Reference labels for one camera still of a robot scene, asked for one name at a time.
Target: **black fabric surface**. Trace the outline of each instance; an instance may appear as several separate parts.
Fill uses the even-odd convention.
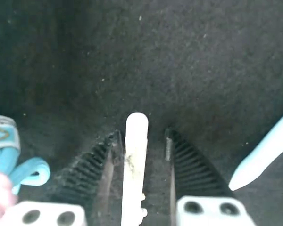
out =
[[[229,181],[283,115],[283,0],[0,0],[0,114],[20,161],[55,177],[133,111],[150,121],[144,225],[168,225],[168,125]],[[259,226],[283,226],[283,154],[235,194]]]

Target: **light blue marker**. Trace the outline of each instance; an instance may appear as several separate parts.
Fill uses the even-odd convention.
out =
[[[230,181],[230,189],[237,190],[257,179],[282,152],[283,117],[239,164]]]

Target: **light blue cord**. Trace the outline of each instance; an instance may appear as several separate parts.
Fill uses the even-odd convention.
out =
[[[10,178],[15,194],[19,192],[21,184],[41,186],[50,178],[49,165],[41,158],[31,158],[16,166],[19,154],[20,151],[14,147],[0,148],[0,173]]]

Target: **white plastic rod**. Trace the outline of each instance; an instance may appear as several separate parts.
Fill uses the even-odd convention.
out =
[[[230,181],[230,189],[237,190],[257,179],[282,152],[283,117],[239,164]]]
[[[122,201],[122,226],[138,226],[147,215],[141,209],[145,172],[148,119],[142,113],[133,113],[127,118],[125,136],[125,161]]]

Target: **white plastic bracket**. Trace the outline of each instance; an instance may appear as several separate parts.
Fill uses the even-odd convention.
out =
[[[50,203],[21,202],[5,212],[0,226],[87,226],[81,206]]]
[[[256,226],[233,198],[184,196],[177,202],[176,226]]]

